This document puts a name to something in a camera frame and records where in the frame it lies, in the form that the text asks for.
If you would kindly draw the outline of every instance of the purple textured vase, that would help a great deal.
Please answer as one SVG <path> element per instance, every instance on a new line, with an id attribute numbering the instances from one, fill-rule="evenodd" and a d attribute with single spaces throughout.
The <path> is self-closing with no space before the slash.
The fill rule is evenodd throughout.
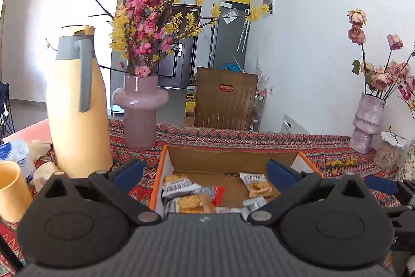
<path id="1" fill-rule="evenodd" d="M 113 102 L 123 107 L 124 136 L 128 148 L 146 150 L 156 143 L 156 110 L 169 101 L 169 94 L 157 87 L 158 76 L 124 76 L 124 88 L 113 93 Z"/>
<path id="2" fill-rule="evenodd" d="M 355 128 L 353 136 L 349 141 L 351 149 L 361 154 L 369 152 L 373 136 L 379 133 L 384 107 L 384 100 L 362 93 L 362 98 L 353 120 Z"/>

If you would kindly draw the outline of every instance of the jug handle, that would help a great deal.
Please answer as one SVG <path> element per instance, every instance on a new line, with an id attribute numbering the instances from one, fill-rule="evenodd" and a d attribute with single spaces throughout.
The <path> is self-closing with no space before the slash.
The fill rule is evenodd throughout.
<path id="1" fill-rule="evenodd" d="M 75 47 L 79 48 L 80 59 L 79 111 L 85 113 L 91 103 L 92 44 L 89 39 L 82 39 L 75 43 Z"/>

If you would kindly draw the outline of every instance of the wooden chair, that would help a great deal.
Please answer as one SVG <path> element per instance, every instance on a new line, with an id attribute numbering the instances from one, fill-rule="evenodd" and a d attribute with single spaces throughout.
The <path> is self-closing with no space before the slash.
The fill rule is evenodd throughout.
<path id="1" fill-rule="evenodd" d="M 249 130 L 257 82 L 256 74 L 198 67 L 195 126 Z"/>

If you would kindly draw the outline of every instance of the folding chair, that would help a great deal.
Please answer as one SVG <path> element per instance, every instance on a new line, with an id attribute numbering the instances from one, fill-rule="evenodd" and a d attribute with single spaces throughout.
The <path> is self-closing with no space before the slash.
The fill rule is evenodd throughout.
<path id="1" fill-rule="evenodd" d="M 7 135 L 15 133 L 9 99 L 9 88 L 9 84 L 0 83 L 0 140 Z"/>

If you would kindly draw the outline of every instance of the table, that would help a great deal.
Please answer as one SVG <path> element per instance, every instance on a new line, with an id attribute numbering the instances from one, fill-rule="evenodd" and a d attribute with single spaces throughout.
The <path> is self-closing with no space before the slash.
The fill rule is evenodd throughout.
<path id="1" fill-rule="evenodd" d="M 114 159 L 114 166 L 112 169 L 123 165 L 133 158 L 140 159 L 147 163 L 147 167 L 143 173 L 143 179 L 130 192 L 130 196 L 147 206 L 150 202 L 161 150 L 165 144 L 199 148 L 237 149 L 254 152 L 301 151 L 326 177 L 338 178 L 346 171 L 354 171 L 361 177 L 370 174 L 383 178 L 390 177 L 373 164 L 373 150 L 366 155 L 356 153 L 348 147 L 350 137 L 345 136 L 288 135 L 157 125 L 157 142 L 155 147 L 148 151 L 136 152 L 128 149 L 125 145 L 124 122 L 109 120 L 108 123 L 112 156 Z M 44 120 L 16 134 L 19 138 L 26 139 L 26 141 L 36 138 L 47 141 L 47 138 L 50 137 L 49 125 L 47 120 Z M 333 166 L 333 161 L 340 160 L 345 162 L 348 159 L 353 159 L 356 163 L 350 166 Z M 39 161 L 36 162 L 36 166 L 40 166 L 42 163 L 48 161 L 56 162 L 53 149 L 51 149 L 46 156 L 39 159 Z M 376 191 L 372 191 L 372 193 L 384 207 L 400 205 L 393 196 Z M 23 260 L 15 240 L 16 226 L 16 223 L 0 222 L 0 235 L 14 250 L 15 254 Z M 4 261 L 3 257 L 0 257 L 0 277 L 9 277 L 11 275 L 11 268 Z"/>

